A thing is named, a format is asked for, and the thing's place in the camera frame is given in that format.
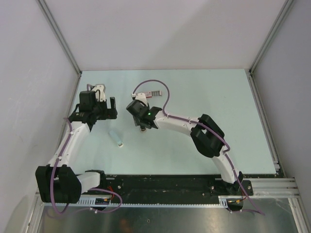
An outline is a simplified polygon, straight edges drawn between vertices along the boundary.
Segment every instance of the white table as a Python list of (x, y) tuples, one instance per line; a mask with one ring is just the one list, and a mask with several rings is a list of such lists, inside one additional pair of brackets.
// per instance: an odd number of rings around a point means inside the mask
[[(72, 165), (75, 173), (99, 169), (106, 174), (219, 174), (213, 162), (196, 150), (190, 137), (157, 129), (141, 133), (134, 126), (125, 108), (134, 88), (147, 79), (158, 79), (169, 86), (169, 113), (210, 115), (224, 131), (231, 146), (230, 156), (244, 174), (276, 172), (245, 71), (215, 69), (84, 71), (75, 104), (87, 83), (104, 83), (107, 99), (116, 98), (118, 118), (96, 122)], [(150, 106), (162, 107), (167, 93), (161, 84), (147, 83), (139, 89), (152, 90), (161, 90), (163, 96), (149, 99)], [(123, 148), (110, 138), (109, 130), (123, 140)]]

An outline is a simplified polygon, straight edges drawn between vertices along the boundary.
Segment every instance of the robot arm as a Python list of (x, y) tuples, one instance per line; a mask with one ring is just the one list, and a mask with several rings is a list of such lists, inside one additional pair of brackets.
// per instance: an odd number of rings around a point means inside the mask
[(80, 103), (76, 105), (68, 119), (69, 124), (58, 150), (48, 165), (39, 166), (35, 172), (43, 202), (51, 202), (50, 182), (55, 165), (57, 166), (53, 193), (56, 203), (76, 203), (82, 193), (94, 187), (104, 186), (103, 171), (91, 170), (76, 176), (70, 166), (76, 160), (80, 146), (96, 121), (117, 118), (115, 99), (110, 98), (111, 108), (108, 109), (103, 84), (93, 86), (90, 91), (82, 91), (79, 99)]
[[(219, 136), (224, 137), (223, 131), (211, 119), (210, 116), (203, 114), (199, 118), (178, 117), (174, 118), (164, 115), (161, 108), (152, 107), (150, 109), (144, 93), (135, 94), (134, 99), (128, 106), (127, 111), (134, 118), (136, 126), (140, 126), (144, 131), (146, 128), (168, 129), (177, 131), (190, 136), (197, 150), (204, 156), (213, 160), (219, 169), (222, 180), (228, 185), (238, 187), (236, 178), (232, 171), (229, 161), (225, 157), (226, 146), (212, 133), (204, 131), (204, 128), (198, 124), (191, 123), (193, 121), (200, 122), (213, 129)], [(178, 118), (186, 118), (189, 121), (182, 121)], [(242, 173), (236, 169), (239, 179), (242, 179)]]

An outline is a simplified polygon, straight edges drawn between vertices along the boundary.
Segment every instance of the white wall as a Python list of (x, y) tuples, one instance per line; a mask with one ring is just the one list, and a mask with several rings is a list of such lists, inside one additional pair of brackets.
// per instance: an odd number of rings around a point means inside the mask
[(81, 70), (249, 68), (285, 0), (47, 0)]
[(19, 232), (78, 79), (35, 0), (0, 2), (0, 232)]
[(311, 1), (297, 0), (255, 73), (284, 169), (311, 219)]

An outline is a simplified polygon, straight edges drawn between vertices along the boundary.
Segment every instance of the reflective metal surface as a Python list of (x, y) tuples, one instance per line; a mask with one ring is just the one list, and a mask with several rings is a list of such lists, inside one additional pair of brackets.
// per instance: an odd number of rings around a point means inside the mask
[[(287, 199), (260, 199), (255, 203), (266, 216), (233, 213), (220, 208), (120, 208), (109, 214), (88, 210), (53, 219), (53, 210), (45, 206), (39, 233), (297, 233)], [(245, 202), (244, 208), (251, 208)]]

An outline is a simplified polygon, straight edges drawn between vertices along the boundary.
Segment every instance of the light blue tube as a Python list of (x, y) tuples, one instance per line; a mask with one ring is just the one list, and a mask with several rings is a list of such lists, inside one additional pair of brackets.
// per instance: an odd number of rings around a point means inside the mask
[(123, 147), (123, 142), (122, 142), (121, 138), (116, 134), (116, 132), (114, 132), (113, 130), (110, 130), (109, 135), (118, 144), (119, 147)]

